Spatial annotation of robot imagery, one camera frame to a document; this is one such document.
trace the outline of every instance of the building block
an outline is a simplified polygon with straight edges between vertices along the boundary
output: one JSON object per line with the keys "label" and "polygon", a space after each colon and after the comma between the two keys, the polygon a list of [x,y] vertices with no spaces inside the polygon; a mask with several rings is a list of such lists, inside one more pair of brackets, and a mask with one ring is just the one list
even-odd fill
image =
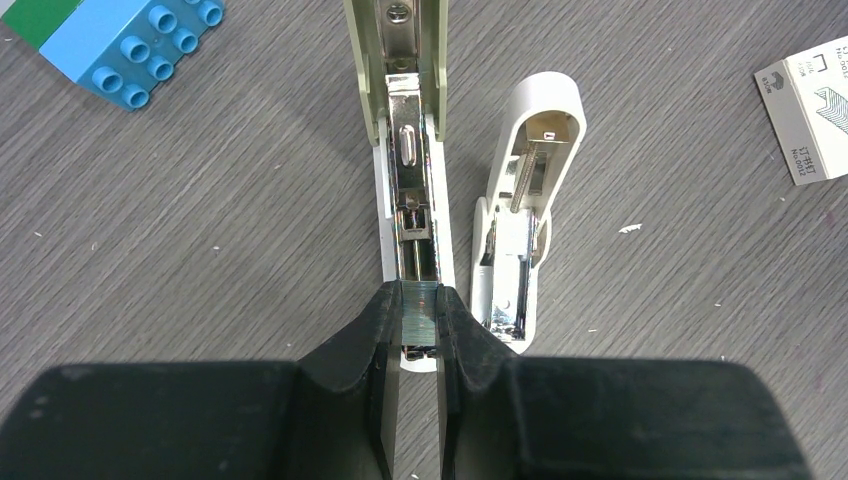
{"label": "building block", "polygon": [[3,23],[39,49],[83,0],[0,0]]}
{"label": "building block", "polygon": [[85,0],[39,52],[74,83],[132,111],[223,16],[220,0]]}

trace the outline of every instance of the blue toy block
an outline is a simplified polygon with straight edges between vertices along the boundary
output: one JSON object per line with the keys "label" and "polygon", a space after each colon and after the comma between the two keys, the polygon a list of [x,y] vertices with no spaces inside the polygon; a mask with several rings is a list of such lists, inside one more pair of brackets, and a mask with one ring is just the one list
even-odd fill
{"label": "blue toy block", "polygon": [[221,0],[85,0],[39,52],[74,83],[132,111],[223,17]]}

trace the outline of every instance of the cardboard box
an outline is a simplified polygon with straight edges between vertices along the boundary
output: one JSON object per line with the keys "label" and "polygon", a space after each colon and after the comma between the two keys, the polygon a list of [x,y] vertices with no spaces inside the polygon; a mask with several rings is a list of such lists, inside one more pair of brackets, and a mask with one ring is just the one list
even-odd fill
{"label": "cardboard box", "polygon": [[848,37],[757,72],[796,185],[848,173]]}

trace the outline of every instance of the screw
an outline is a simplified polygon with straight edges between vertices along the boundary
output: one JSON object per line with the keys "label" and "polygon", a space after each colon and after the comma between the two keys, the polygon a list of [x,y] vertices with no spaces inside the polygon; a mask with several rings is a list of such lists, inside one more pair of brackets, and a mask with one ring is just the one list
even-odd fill
{"label": "screw", "polygon": [[386,10],[386,16],[394,24],[403,23],[409,20],[409,7],[402,3],[395,3]]}

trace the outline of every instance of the staple box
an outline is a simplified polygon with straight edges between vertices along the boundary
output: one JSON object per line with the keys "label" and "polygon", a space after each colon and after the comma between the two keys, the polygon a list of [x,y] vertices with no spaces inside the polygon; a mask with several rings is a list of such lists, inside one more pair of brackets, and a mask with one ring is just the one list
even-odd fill
{"label": "staple box", "polygon": [[756,73],[796,185],[848,173],[848,37]]}

